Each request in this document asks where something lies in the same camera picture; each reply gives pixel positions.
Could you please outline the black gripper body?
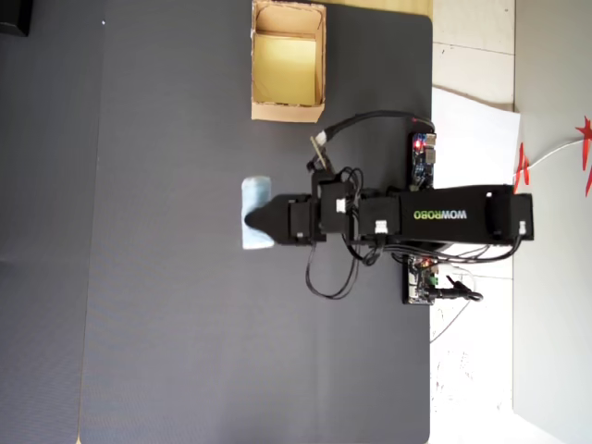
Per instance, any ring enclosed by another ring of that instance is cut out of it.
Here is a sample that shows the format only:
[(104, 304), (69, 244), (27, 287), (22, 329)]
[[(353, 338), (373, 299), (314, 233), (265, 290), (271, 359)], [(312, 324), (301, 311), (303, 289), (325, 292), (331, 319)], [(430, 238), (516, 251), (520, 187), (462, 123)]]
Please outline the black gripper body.
[(291, 245), (313, 245), (325, 241), (319, 226), (319, 205), (310, 194), (288, 199), (288, 234)]

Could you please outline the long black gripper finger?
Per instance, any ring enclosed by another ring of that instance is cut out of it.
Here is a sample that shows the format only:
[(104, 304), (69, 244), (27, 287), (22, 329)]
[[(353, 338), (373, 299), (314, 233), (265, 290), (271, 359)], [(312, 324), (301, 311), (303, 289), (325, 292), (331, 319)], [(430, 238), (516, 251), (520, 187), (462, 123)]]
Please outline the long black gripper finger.
[(280, 194), (263, 206), (253, 209), (244, 217), (246, 226), (265, 234), (273, 241), (289, 241), (289, 199), (288, 194)]

